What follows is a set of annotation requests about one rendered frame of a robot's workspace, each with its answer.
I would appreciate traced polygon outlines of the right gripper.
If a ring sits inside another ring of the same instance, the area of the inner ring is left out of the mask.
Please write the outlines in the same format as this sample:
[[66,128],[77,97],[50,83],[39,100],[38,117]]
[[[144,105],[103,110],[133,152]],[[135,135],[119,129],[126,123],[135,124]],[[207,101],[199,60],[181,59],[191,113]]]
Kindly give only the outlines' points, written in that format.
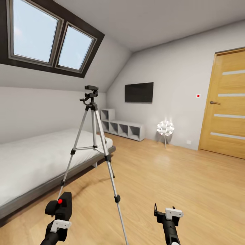
[[[175,208],[173,207],[173,209],[175,209]],[[167,228],[172,228],[172,229],[174,229],[176,231],[176,226],[178,226],[178,221],[179,221],[178,217],[172,216],[172,220],[167,220],[166,216],[165,216],[165,213],[157,211],[156,204],[155,204],[155,207],[154,207],[154,216],[157,217],[157,222],[158,223],[163,224],[164,231]]]

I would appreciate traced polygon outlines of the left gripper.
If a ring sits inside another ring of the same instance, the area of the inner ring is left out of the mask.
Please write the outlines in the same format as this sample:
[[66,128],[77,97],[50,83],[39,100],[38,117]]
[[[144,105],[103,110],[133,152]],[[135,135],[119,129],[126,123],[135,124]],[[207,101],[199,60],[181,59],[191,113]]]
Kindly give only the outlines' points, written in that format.
[[[50,241],[50,243],[52,245],[56,245],[56,243],[58,241],[65,241],[66,240],[66,237],[67,237],[67,229],[63,229],[63,228],[60,228],[59,230],[57,230],[56,233],[54,232],[50,232],[51,231],[51,227],[53,225],[53,222],[52,221],[48,226],[47,226],[47,229],[46,229],[46,234],[45,234],[45,239],[44,240],[48,240]],[[44,241],[43,240],[43,241]]]

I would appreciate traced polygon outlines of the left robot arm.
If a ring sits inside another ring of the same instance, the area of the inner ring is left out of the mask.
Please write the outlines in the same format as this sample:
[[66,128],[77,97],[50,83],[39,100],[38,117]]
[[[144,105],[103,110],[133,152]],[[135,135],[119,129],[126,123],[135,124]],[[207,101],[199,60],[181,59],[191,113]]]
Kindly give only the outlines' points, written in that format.
[[70,221],[54,220],[46,229],[45,239],[40,245],[56,245],[58,241],[65,241],[67,237],[67,229],[72,225]]

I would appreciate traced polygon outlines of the camera tripod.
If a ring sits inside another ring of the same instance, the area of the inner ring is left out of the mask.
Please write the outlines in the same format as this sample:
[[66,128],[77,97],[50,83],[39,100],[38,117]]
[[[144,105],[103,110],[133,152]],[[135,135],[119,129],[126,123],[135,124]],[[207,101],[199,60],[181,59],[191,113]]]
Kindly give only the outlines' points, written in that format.
[[[74,147],[73,147],[73,149],[71,150],[71,153],[70,153],[71,154],[71,158],[70,158],[70,161],[69,161],[69,164],[68,164],[64,179],[61,180],[61,183],[60,183],[61,184],[61,190],[60,190],[58,199],[60,197],[60,194],[62,192],[63,186],[65,184],[65,180],[66,180],[66,176],[67,176],[70,164],[71,164],[71,160],[72,160],[72,157],[75,154],[76,150],[93,149],[95,151],[98,151],[99,153],[104,155],[105,161],[107,162],[107,165],[108,165],[109,174],[110,174],[110,178],[111,178],[111,182],[112,182],[112,187],[113,187],[113,191],[114,191],[114,195],[115,195],[114,198],[115,198],[115,202],[117,203],[117,207],[118,207],[118,211],[119,211],[119,215],[120,215],[120,220],[121,220],[122,229],[123,229],[123,232],[124,232],[126,245],[129,245],[128,240],[127,240],[127,235],[126,235],[126,231],[125,231],[123,218],[122,218],[122,214],[121,214],[121,210],[120,210],[120,206],[119,206],[120,195],[117,195],[116,187],[115,187],[115,183],[114,183],[115,175],[114,175],[114,171],[113,171],[112,164],[111,164],[112,159],[111,159],[111,155],[108,152],[108,148],[107,148],[107,144],[106,144],[107,141],[105,139],[104,131],[103,131],[103,128],[102,128],[102,124],[101,124],[101,120],[100,120],[100,116],[99,116],[99,112],[98,112],[98,108],[97,108],[98,105],[94,102],[94,97],[98,96],[98,87],[87,85],[87,86],[85,86],[85,89],[92,90],[94,92],[90,93],[90,94],[86,94],[85,93],[85,99],[80,99],[80,101],[83,101],[83,103],[86,105],[86,109],[85,109],[85,113],[84,113],[84,116],[83,116],[83,119],[82,119],[81,126],[80,126],[79,131],[78,131],[78,135],[77,135]],[[87,101],[89,98],[91,98],[91,102],[90,102],[90,104],[86,104],[85,101]],[[84,121],[85,121],[85,118],[86,118],[86,115],[87,115],[87,112],[88,112],[89,108],[91,109],[91,113],[92,113],[92,128],[93,128],[93,144],[94,145],[91,146],[91,147],[79,147],[79,148],[76,148],[78,140],[79,140],[79,136],[80,136],[82,127],[84,125]],[[98,125],[98,128],[99,128],[99,133],[100,133],[100,138],[101,138],[101,142],[99,142],[98,144],[97,144],[97,139],[96,139],[96,134],[97,133],[96,133],[96,121],[95,121],[95,118],[97,120],[97,125]],[[103,150],[101,148],[99,148],[100,145],[103,146]]]

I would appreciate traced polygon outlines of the digital camera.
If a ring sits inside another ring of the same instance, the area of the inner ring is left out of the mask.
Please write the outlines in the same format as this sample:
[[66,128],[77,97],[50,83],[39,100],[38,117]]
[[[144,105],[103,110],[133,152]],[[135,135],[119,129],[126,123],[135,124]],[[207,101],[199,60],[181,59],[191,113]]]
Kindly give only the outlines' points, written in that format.
[[51,200],[46,206],[45,214],[55,215],[55,220],[68,221],[72,215],[72,193],[64,192],[58,200]]

